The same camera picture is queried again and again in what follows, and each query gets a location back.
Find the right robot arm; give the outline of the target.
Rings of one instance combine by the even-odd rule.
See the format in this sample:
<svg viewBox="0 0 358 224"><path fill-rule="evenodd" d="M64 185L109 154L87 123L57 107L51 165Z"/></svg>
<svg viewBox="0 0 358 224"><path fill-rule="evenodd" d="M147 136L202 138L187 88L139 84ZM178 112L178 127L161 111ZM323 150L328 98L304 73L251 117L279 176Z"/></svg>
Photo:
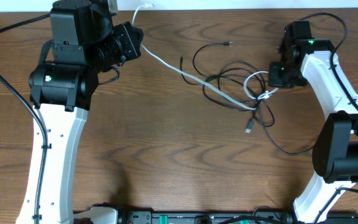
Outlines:
<svg viewBox="0 0 358 224"><path fill-rule="evenodd" d="M358 183L358 94L342 71L331 41L315 39L308 21L285 27L279 52L280 61L270 64L269 86L310 85L325 117L312 148L314 173L293 201L291 219L326 223L332 206Z"/></svg>

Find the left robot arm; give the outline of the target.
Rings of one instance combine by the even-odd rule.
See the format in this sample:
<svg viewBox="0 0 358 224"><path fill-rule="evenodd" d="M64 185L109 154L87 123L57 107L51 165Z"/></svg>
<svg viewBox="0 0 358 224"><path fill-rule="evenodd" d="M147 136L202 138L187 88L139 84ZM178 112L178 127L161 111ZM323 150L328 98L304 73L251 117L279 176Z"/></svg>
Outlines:
<svg viewBox="0 0 358 224"><path fill-rule="evenodd" d="M30 74L35 112L29 179L17 223L123 223L105 203L73 211L73 178L81 132L99 86L98 75L140 56L142 30L114 25L116 1L57 1L53 37Z"/></svg>

